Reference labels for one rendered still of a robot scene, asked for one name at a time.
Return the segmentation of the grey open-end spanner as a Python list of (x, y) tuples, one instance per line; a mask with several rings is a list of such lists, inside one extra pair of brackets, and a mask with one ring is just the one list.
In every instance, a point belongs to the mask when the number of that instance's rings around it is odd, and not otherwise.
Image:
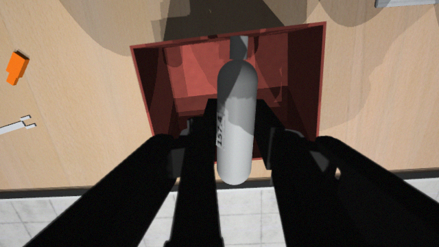
[(16, 130), (16, 129), (19, 129), (19, 128), (22, 128), (22, 127), (26, 127), (27, 129), (29, 129), (29, 128), (33, 128), (33, 127), (37, 126), (36, 124), (32, 124), (30, 126), (26, 126), (25, 125), (23, 120), (30, 119), (30, 118), (31, 118), (31, 116), (29, 115), (29, 116), (20, 118), (21, 121), (18, 122), (18, 123), (14, 123), (14, 124), (11, 124), (9, 126), (5, 126), (5, 127), (0, 128), (0, 134), (6, 133), (6, 132), (9, 132), (9, 131), (13, 131), (13, 130)]

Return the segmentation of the dark red open box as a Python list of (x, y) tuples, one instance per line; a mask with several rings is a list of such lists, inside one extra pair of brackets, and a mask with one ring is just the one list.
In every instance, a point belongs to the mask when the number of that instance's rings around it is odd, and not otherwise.
[[(131, 45), (152, 136), (177, 139), (191, 117), (217, 99), (217, 75), (230, 59), (230, 36), (248, 36), (249, 62), (263, 99), (285, 129), (319, 137), (327, 22)], [(284, 34), (273, 34), (283, 33)], [(267, 35), (273, 34), (273, 35)]]

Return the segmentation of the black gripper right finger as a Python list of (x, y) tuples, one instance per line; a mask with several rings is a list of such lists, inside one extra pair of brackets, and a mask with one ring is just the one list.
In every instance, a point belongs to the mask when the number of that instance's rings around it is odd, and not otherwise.
[(254, 137), (286, 247), (439, 247), (439, 202), (339, 139), (285, 129), (263, 99)]

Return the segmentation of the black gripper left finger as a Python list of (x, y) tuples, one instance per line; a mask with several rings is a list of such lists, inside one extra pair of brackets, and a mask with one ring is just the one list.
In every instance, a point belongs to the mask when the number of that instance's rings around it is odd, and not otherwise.
[(150, 137), (23, 247), (138, 247), (177, 178), (163, 247), (224, 247), (215, 181), (217, 99), (187, 129)]

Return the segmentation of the grey gas cylinder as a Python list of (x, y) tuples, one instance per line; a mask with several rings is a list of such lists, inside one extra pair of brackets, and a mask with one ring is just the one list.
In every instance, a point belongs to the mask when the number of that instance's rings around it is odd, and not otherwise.
[(217, 75), (217, 173), (229, 185), (252, 168), (258, 75), (247, 61), (248, 36), (230, 36), (230, 59)]

